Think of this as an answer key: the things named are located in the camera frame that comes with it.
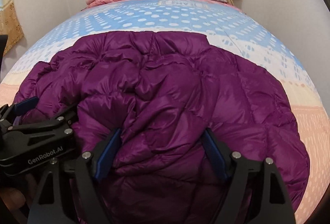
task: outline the metal screw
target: metal screw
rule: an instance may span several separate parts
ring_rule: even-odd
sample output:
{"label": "metal screw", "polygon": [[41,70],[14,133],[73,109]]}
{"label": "metal screw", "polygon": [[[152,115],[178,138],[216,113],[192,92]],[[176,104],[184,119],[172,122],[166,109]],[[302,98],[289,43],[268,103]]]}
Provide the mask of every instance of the metal screw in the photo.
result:
{"label": "metal screw", "polygon": [[238,151],[234,151],[231,156],[233,156],[235,159],[239,159],[242,157],[242,154],[240,154],[240,152]]}
{"label": "metal screw", "polygon": [[274,163],[274,160],[272,158],[267,157],[266,163],[268,163],[269,165],[272,165]]}
{"label": "metal screw", "polygon": [[89,159],[90,157],[92,157],[92,154],[89,151],[85,151],[81,156],[84,159]]}
{"label": "metal screw", "polygon": [[52,165],[54,165],[55,163],[57,163],[57,158],[51,158],[51,159],[49,160],[49,162],[50,162]]}
{"label": "metal screw", "polygon": [[68,129],[65,129],[64,130],[64,133],[65,134],[72,134],[73,133],[73,130],[71,128],[68,128]]}

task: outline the window curtain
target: window curtain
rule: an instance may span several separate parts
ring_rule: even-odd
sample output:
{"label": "window curtain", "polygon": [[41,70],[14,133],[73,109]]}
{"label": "window curtain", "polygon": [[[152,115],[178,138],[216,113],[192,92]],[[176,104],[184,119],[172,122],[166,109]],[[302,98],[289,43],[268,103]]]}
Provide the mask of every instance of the window curtain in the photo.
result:
{"label": "window curtain", "polygon": [[16,16],[14,0],[0,0],[0,35],[4,34],[8,35],[8,41],[3,55],[24,37]]}

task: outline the human hand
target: human hand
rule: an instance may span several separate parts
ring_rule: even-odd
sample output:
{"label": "human hand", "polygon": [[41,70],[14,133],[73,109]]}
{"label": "human hand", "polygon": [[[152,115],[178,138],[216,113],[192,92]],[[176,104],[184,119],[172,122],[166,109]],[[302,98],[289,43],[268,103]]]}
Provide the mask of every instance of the human hand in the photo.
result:
{"label": "human hand", "polygon": [[25,204],[24,195],[14,188],[0,189],[0,197],[10,211],[18,210]]}

